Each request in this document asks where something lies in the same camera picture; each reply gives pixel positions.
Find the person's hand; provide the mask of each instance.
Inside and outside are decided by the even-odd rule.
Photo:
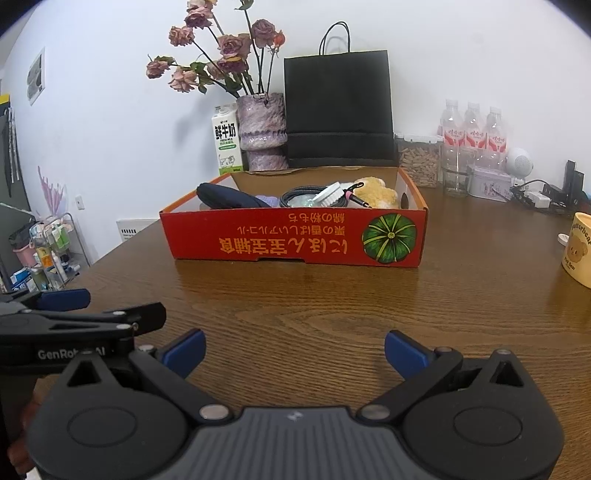
[[[26,475],[31,470],[33,470],[34,467],[31,459],[29,458],[27,447],[25,446],[25,433],[40,406],[41,400],[37,395],[33,394],[33,398],[21,412],[23,433],[18,440],[8,447],[8,458],[20,475]]]

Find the purple cloth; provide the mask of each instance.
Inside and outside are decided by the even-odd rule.
[[[267,205],[276,208],[279,207],[279,199],[277,197],[267,197],[266,195],[257,195],[256,198],[262,200]]]

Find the flower stem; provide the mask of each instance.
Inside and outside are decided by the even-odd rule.
[[[252,25],[251,25],[251,19],[248,17],[248,11],[244,10],[244,15],[246,16],[246,23],[248,24],[248,32],[251,35],[251,43],[252,43],[252,49],[255,51],[255,57],[256,57],[256,66],[258,67],[258,71],[259,71],[259,79],[262,76],[262,63],[261,63],[261,59],[258,56],[258,52],[256,51],[256,45],[255,45],[255,39],[252,36]]]
[[[244,77],[244,81],[248,85],[248,89],[251,91],[251,95],[254,95],[255,94],[255,91],[252,89],[252,83],[251,83],[251,81],[246,77],[246,75],[242,74],[242,76]]]
[[[226,74],[225,74],[225,73],[222,71],[222,69],[221,69],[220,67],[218,67],[218,66],[217,66],[217,63],[215,63],[215,62],[214,62],[214,61],[213,61],[213,60],[212,60],[212,59],[209,57],[209,55],[207,55],[207,53],[205,53],[205,50],[203,50],[203,49],[202,49],[202,48],[201,48],[199,45],[197,45],[197,43],[196,43],[194,40],[193,40],[193,44],[194,44],[194,45],[195,45],[195,46],[196,46],[196,47],[197,47],[199,50],[201,50],[201,53],[203,53],[203,54],[205,55],[205,58],[207,58],[207,59],[208,59],[208,60],[211,62],[211,64],[213,64],[213,65],[215,66],[215,68],[217,68],[217,69],[219,70],[219,72],[220,72],[222,75],[226,76]]]
[[[212,30],[212,28],[211,28],[211,27],[208,27],[207,29],[208,29],[208,30],[209,30],[209,31],[212,33],[212,35],[213,35],[213,38],[215,38],[215,39],[216,39],[216,45],[217,45],[217,46],[219,46],[219,44],[220,44],[220,43],[219,43],[219,41],[217,40],[216,34],[215,34],[215,33],[213,33],[213,30]]]
[[[215,63],[215,62],[214,62],[214,61],[213,61],[213,60],[212,60],[212,59],[209,57],[209,55],[207,55],[207,53],[205,53],[205,50],[203,50],[203,49],[202,49],[202,48],[201,48],[199,45],[197,45],[197,43],[196,43],[194,40],[193,40],[193,44],[194,44],[194,45],[195,45],[195,46],[196,46],[196,47],[197,47],[199,50],[201,50],[201,53],[203,53],[203,54],[205,55],[205,58],[207,58],[207,59],[208,59],[208,60],[211,62],[211,64],[213,64],[213,65],[215,66],[215,68],[217,68],[217,69],[220,71],[220,73],[221,73],[222,75],[226,76],[226,74],[225,74],[224,72],[222,72],[222,69],[221,69],[220,67],[218,67],[218,66],[217,66],[217,63]],[[219,85],[220,87],[222,87],[222,88],[223,88],[225,91],[227,91],[227,92],[228,92],[230,95],[233,95],[235,98],[238,98],[238,97],[240,97],[240,95],[238,94],[238,92],[231,92],[230,90],[228,90],[228,89],[226,88],[226,86],[225,86],[223,83],[221,83],[221,82],[218,82],[217,80],[214,80],[214,79],[212,79],[212,81],[213,81],[214,83],[216,83],[217,85]]]
[[[271,50],[271,65],[269,66],[269,81],[267,82],[267,95],[269,95],[269,86],[271,85],[271,71],[273,70],[273,59],[275,58],[275,50]]]
[[[224,32],[223,32],[223,30],[222,30],[222,27],[220,27],[220,24],[219,24],[219,22],[217,21],[217,18],[216,18],[216,16],[215,16],[215,15],[213,15],[213,12],[212,12],[212,17],[213,17],[213,21],[216,23],[216,27],[217,27],[217,29],[220,31],[220,33],[221,33],[222,35],[224,35]]]
[[[242,84],[242,88],[244,88],[244,93],[246,93],[248,95],[248,90],[246,89],[246,85],[244,85],[244,80],[242,79],[242,75],[237,73],[235,76],[235,79],[240,80],[240,83]]]
[[[265,58],[265,49],[261,49],[261,71],[259,72],[259,93],[265,93],[262,90],[262,67],[263,67],[263,59]]]
[[[228,89],[226,88],[226,86],[225,86],[225,85],[224,85],[222,82],[218,82],[217,80],[214,80],[214,79],[212,79],[211,77],[210,77],[210,80],[211,80],[213,83],[215,83],[215,84],[219,85],[220,87],[222,87],[222,88],[223,88],[225,91],[227,91],[227,92],[228,92],[230,95],[234,96],[235,98],[240,98],[240,94],[239,94],[238,92],[233,92],[233,91],[231,91],[231,90],[228,90]]]

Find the milk carton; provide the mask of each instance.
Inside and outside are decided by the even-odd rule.
[[[243,170],[236,104],[216,107],[212,124],[220,175]]]

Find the pink container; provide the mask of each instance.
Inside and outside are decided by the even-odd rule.
[[[20,250],[12,251],[16,253],[23,267],[34,267],[37,264],[35,257],[33,256],[35,253],[35,249],[30,247],[30,245],[27,245],[26,247],[23,247]]]

